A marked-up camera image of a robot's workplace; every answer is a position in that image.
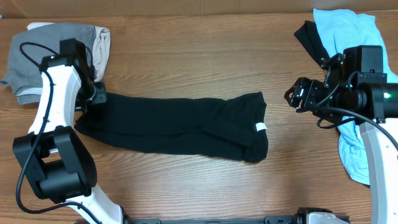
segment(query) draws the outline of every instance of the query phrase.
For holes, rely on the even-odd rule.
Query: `light blue towel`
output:
[[[344,49],[359,45],[380,45],[383,48],[383,69],[387,82],[398,83],[398,77],[390,70],[386,46],[376,27],[375,17],[355,14],[347,9],[334,11],[313,10],[322,45],[329,56],[343,53]],[[349,176],[362,184],[369,185],[368,160],[359,135],[359,126],[354,121],[338,127],[341,135],[338,144],[341,161]]]

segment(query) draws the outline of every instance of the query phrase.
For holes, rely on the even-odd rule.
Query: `folded black garment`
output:
[[[311,21],[305,21],[304,25],[294,33],[294,36],[300,41],[305,50],[310,54],[311,58],[321,66],[323,64],[321,58],[329,60],[329,55],[322,45],[317,25]]]
[[[107,93],[89,106],[76,130],[103,143],[147,153],[223,157],[259,162],[266,158],[266,103],[262,93],[232,100],[148,99]]]

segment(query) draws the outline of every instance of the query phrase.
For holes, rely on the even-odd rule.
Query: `white cloth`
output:
[[[387,82],[398,83],[398,77],[388,66],[386,46],[375,24],[375,17],[355,14],[347,9],[334,11],[313,10],[313,18],[329,56],[343,53],[344,49],[359,45],[380,45],[383,48],[383,70]],[[349,176],[362,184],[369,185],[368,159],[365,146],[354,121],[338,127],[340,139],[338,150],[341,161]]]
[[[28,30],[53,24],[53,22],[33,22],[27,26]],[[105,75],[111,50],[111,33],[108,28],[95,27],[96,37],[93,45],[93,65],[95,67],[95,82],[101,81]]]

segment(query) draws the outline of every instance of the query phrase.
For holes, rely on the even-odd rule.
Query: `wooden table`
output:
[[[398,12],[372,12],[398,72]],[[323,79],[293,33],[312,14],[205,17],[88,17],[40,19],[82,22],[111,30],[104,77],[110,92],[149,98],[230,99],[262,91],[267,102],[268,157],[258,164],[204,156],[143,154],[107,146],[79,134],[94,157],[98,184],[133,218],[260,218],[292,215],[299,207],[324,207],[369,223],[370,190],[351,180],[338,154],[336,130],[321,130],[310,113],[296,114],[283,95],[298,77]],[[0,20],[0,73],[13,35],[35,19]],[[19,210],[15,187],[21,171],[12,153],[27,133],[37,105],[19,106],[0,88],[0,223],[73,223],[63,208],[43,215]],[[27,182],[29,208],[48,207]]]

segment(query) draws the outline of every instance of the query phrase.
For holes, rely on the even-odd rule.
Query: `black cloth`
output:
[[[107,93],[107,102],[89,106],[75,128],[103,143],[141,152],[259,162],[268,151],[266,130],[256,130],[265,111],[261,92],[226,101]]]
[[[321,66],[323,64],[321,58],[329,60],[329,55],[322,45],[317,25],[312,21],[305,21],[304,25],[294,33],[294,36],[300,41],[305,50],[310,54],[311,58]]]

